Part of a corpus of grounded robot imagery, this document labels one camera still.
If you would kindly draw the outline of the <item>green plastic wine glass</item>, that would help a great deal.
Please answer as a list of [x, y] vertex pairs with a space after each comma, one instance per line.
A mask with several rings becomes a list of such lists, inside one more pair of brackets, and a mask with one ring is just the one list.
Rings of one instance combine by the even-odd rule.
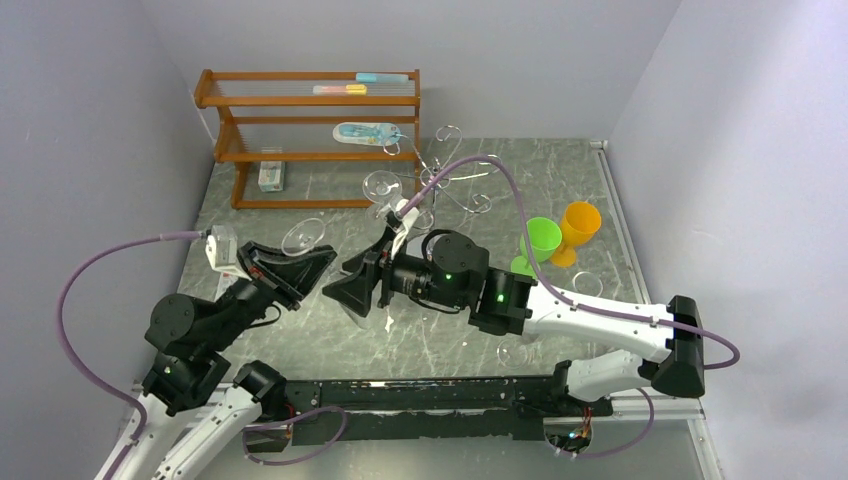
[[[527, 223], [527, 233], [530, 239], [530, 248], [538, 266], [546, 262], [558, 249], [562, 241], [560, 227], [553, 220], [546, 217], [533, 217]], [[528, 249], [524, 237], [519, 239], [520, 255], [515, 257], [510, 264], [510, 271], [515, 274], [526, 275], [536, 278], [537, 274], [528, 256]]]

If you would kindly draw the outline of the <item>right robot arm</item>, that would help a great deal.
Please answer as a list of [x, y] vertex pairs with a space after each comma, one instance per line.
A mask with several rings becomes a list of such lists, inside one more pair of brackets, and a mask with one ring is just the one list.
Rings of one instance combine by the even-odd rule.
[[556, 366], [549, 399], [561, 414], [642, 387], [679, 398], [704, 395], [703, 338], [693, 299], [635, 304], [546, 288], [530, 276], [490, 266], [487, 249], [452, 230], [424, 236], [421, 249], [419, 255], [407, 253], [386, 230], [345, 261], [344, 277], [322, 293], [359, 318], [400, 294], [423, 308], [467, 312], [470, 325], [495, 336], [560, 335], [613, 347], [609, 354]]

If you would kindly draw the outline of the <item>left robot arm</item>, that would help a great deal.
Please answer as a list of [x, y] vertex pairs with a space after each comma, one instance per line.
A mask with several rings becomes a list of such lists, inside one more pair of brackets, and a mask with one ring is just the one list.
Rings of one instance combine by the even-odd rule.
[[266, 312], [296, 311], [336, 259], [329, 245], [285, 250], [209, 234], [210, 267], [235, 281], [216, 300], [185, 294], [162, 298], [150, 315], [146, 341], [156, 350], [120, 440], [100, 479], [193, 479], [240, 433], [303, 419], [287, 381], [266, 363], [242, 366], [202, 419], [230, 369], [224, 351], [245, 331], [266, 325]]

